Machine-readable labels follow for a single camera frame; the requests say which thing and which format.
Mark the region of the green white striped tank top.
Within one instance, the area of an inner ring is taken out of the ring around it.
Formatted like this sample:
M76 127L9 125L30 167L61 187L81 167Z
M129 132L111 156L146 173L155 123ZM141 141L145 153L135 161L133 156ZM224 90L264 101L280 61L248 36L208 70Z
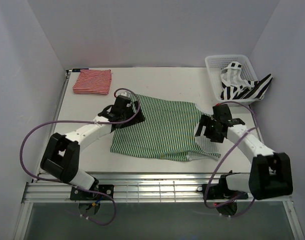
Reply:
M189 162L221 157L217 145L195 134L204 115L193 102L139 95L143 122L116 129L111 153L146 159Z

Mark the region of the red white striped tank top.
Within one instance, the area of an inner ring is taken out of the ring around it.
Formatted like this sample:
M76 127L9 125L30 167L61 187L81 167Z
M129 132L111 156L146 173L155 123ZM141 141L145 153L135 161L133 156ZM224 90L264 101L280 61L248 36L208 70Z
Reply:
M112 71L81 69L72 87L74 94L108 95L112 83Z

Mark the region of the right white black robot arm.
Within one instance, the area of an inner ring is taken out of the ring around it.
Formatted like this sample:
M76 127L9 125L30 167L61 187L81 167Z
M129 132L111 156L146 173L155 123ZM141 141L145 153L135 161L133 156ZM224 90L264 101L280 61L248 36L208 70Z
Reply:
M251 164L249 173L222 174L217 184L203 187L206 199L242 198L250 193L256 200L264 200L293 193L289 156L277 153L250 133L240 118L233 118L227 104L213 107L213 115L202 115L195 136L206 137L213 143L232 142Z

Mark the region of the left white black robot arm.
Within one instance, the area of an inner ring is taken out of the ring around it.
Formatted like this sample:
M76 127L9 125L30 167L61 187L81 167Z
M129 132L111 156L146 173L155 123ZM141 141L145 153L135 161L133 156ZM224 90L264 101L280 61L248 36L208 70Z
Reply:
M81 188L81 194L93 200L99 193L98 181L80 168L81 152L116 129L144 121L140 102L119 95L113 105L105 107L89 124L66 134L54 133L48 141L40 167L62 183Z

